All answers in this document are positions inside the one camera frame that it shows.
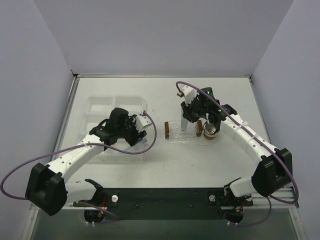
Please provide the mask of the white dark-cap toothpaste tube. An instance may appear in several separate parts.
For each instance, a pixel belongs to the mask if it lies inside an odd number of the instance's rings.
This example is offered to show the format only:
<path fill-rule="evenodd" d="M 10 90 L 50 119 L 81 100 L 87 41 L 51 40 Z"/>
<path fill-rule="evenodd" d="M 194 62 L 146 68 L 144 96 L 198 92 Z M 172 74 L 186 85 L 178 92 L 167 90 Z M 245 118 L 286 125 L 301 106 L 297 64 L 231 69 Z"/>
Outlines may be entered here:
<path fill-rule="evenodd" d="M 181 131 L 186 131 L 187 130 L 187 127 L 188 127 L 188 120 L 184 117 L 181 118 L 181 122 L 180 122 L 180 128 L 181 128 Z"/>

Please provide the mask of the clear textured glass tray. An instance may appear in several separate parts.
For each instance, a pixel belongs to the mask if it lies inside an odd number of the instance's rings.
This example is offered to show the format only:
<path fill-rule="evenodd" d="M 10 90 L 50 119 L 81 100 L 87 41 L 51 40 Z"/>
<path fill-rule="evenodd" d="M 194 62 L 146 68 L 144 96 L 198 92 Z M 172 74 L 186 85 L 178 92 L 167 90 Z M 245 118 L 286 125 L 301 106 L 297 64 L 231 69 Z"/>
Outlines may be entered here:
<path fill-rule="evenodd" d="M 164 140 L 169 144 L 176 145 L 212 145 L 216 138 L 207 139 L 204 135 L 203 123 L 198 120 L 197 123 L 188 123 L 186 130 L 181 129 L 181 122 L 165 121 L 163 129 Z"/>

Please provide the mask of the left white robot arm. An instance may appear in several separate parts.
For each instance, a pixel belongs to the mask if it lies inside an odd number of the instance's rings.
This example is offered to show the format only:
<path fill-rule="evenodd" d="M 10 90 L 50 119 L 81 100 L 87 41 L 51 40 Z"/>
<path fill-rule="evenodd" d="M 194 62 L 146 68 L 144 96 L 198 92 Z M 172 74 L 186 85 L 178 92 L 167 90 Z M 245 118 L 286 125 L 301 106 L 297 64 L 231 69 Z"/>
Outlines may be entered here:
<path fill-rule="evenodd" d="M 146 113 L 130 115 L 123 108 L 114 108 L 109 118 L 93 127 L 78 145 L 48 164 L 37 163 L 31 169 L 25 198 L 49 216 L 73 202 L 87 201 L 92 206 L 102 203 L 103 186 L 89 178 L 69 182 L 70 178 L 89 160 L 112 148 L 119 139 L 135 146 L 147 135 L 146 128 L 150 125 L 152 120 Z"/>

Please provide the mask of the cream metal cup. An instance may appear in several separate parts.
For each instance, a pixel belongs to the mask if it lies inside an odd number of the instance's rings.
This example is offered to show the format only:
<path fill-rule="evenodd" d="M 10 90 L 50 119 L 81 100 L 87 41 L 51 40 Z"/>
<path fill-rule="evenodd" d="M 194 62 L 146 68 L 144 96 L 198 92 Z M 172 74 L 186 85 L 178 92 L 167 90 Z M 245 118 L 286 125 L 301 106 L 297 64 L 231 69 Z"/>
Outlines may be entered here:
<path fill-rule="evenodd" d="M 207 140 L 215 139 L 217 133 L 218 133 L 218 130 L 212 123 L 205 123 L 203 125 L 203 136 Z"/>

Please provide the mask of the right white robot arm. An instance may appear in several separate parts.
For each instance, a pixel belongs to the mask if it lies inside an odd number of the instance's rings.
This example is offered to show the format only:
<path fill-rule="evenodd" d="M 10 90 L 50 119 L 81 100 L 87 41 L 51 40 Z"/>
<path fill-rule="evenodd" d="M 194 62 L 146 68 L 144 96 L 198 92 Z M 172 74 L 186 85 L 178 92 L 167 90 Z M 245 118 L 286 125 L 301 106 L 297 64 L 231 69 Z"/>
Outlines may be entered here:
<path fill-rule="evenodd" d="M 222 132 L 229 136 L 250 157 L 256 167 L 252 176 L 240 177 L 225 188 L 235 198 L 260 194 L 269 197 L 292 181 L 292 155 L 278 149 L 256 134 L 237 111 L 228 104 L 221 105 L 210 87 L 195 90 L 183 84 L 178 89 L 183 98 L 182 119 L 190 123 L 204 119 L 204 134 L 208 138 Z"/>

